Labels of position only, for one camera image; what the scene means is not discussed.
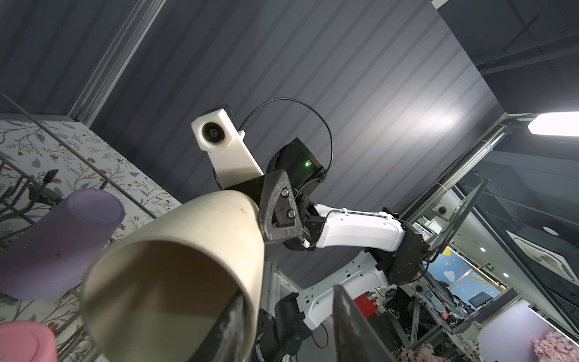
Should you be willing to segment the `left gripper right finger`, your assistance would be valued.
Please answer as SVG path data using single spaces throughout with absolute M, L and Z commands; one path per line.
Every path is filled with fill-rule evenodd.
M 395 361 L 340 284 L 333 286 L 333 319 L 337 361 Z

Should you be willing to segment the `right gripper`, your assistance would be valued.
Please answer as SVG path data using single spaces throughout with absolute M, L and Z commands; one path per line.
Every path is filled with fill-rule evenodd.
M 297 251 L 312 251 L 324 218 L 314 210 L 310 193 L 327 170 L 299 139 L 283 146 L 270 160 L 266 174 L 228 189 L 244 193 L 258 207 L 257 223 L 265 244 L 282 243 Z

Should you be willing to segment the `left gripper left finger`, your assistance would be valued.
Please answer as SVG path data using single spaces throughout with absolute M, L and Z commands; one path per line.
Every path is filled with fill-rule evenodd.
M 189 362 L 242 361 L 247 303 L 237 290 Z

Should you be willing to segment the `beige plastic cup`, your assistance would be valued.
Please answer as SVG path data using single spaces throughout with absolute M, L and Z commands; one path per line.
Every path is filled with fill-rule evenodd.
M 252 349 L 265 244 L 245 194 L 203 195 L 106 247 L 81 285 L 81 315 L 110 361 L 186 361 L 235 294 L 243 298 L 235 342 Z

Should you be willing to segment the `purple plastic cup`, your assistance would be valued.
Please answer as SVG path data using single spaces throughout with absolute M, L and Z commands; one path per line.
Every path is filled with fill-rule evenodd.
M 16 300 L 51 300 L 81 280 L 125 218 L 122 202 L 82 189 L 1 252 L 1 293 Z

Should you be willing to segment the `pink plastic cup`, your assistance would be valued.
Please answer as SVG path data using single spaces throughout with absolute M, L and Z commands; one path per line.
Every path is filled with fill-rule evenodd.
M 57 362 L 53 331 L 32 321 L 1 324 L 1 361 Z

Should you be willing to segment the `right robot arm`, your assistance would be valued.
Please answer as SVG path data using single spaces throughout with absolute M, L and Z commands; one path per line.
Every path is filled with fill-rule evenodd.
M 335 300 L 355 300 L 372 291 L 387 299 L 416 277 L 422 236 L 410 224 L 387 211 L 350 211 L 310 201 L 310 192 L 327 171 L 301 140 L 283 146 L 266 169 L 240 137 L 227 142 L 212 162 L 222 186 L 256 202 L 265 243 L 307 252 L 359 250 L 340 270 L 276 303 L 273 319 L 258 327 L 251 360 L 281 361 L 297 353 L 302 342 L 335 315 Z

